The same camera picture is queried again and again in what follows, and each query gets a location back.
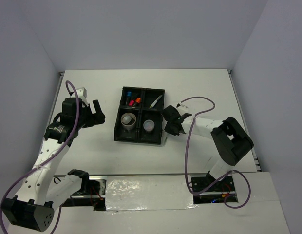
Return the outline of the clear jar of pins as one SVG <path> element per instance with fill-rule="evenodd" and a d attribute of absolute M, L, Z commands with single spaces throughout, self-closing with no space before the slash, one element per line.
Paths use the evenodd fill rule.
<path fill-rule="evenodd" d="M 151 120 L 151 119 L 145 120 L 144 123 L 143 123 L 143 128 L 144 128 L 144 130 L 145 130 L 147 133 L 152 132 L 152 131 L 154 130 L 154 128 L 155 128 L 155 123 L 154 123 L 154 121 Z"/>

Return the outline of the small clear tape roll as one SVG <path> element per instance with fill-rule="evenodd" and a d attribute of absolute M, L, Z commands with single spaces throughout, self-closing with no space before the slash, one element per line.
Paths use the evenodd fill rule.
<path fill-rule="evenodd" d="M 125 115 L 122 117 L 121 122 L 124 125 L 131 125 L 134 119 L 130 115 Z"/>

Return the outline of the large tape roll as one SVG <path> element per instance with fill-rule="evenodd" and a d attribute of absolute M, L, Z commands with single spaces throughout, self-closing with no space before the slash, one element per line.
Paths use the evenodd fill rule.
<path fill-rule="evenodd" d="M 123 128 L 127 131 L 131 131 L 132 129 L 135 128 L 136 121 L 137 121 L 136 115 L 129 112 L 124 113 L 120 118 L 120 122 Z"/>

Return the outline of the blue felt tip pen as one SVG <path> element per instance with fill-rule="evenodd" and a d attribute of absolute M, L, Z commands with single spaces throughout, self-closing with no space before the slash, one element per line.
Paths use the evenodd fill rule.
<path fill-rule="evenodd" d="M 162 97 L 162 95 L 159 95 L 159 96 L 156 98 L 156 100 L 150 105 L 149 108 L 154 108 L 155 105 L 158 103 L 158 101 L 161 99 L 161 97 Z"/>

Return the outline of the blue cap black highlighter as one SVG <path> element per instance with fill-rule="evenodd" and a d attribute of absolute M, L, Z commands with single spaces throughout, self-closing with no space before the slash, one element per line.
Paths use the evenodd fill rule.
<path fill-rule="evenodd" d="M 128 106 L 128 105 L 129 105 L 130 100 L 131 100 L 131 96 L 132 96 L 131 91 L 128 91 L 128 92 L 126 93 L 125 106 Z"/>

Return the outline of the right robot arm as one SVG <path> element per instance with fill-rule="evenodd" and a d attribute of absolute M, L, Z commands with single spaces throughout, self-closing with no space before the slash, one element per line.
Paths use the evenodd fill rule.
<path fill-rule="evenodd" d="M 187 107 L 181 104 L 177 108 L 168 106 L 163 110 L 162 116 L 167 121 L 166 133 L 173 136 L 188 135 L 185 149 L 185 177 L 188 176 L 191 136 L 197 135 L 213 140 L 219 157 L 208 171 L 207 186 L 213 191 L 223 186 L 222 176 L 231 171 L 254 147 L 250 136 L 233 117 L 225 120 L 202 118 L 188 113 Z"/>

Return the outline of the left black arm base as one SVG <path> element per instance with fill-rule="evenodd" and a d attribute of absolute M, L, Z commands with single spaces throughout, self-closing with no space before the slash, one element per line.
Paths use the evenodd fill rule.
<path fill-rule="evenodd" d="M 89 181 L 88 189 L 75 192 L 64 203 L 63 207 L 90 207 L 93 211 L 105 211 L 105 191 L 107 180 L 94 179 Z"/>

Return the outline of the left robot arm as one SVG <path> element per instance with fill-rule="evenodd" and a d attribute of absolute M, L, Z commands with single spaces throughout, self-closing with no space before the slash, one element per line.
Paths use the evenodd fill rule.
<path fill-rule="evenodd" d="M 13 198 L 4 197 L 0 210 L 12 225 L 46 231 L 57 210 L 71 195 L 81 195 L 91 190 L 92 182 L 86 171 L 72 169 L 54 187 L 50 184 L 64 155 L 82 128 L 105 122 L 98 100 L 93 101 L 95 112 L 85 98 L 68 97 L 62 103 L 62 111 L 47 127 L 38 158 L 32 170 Z"/>

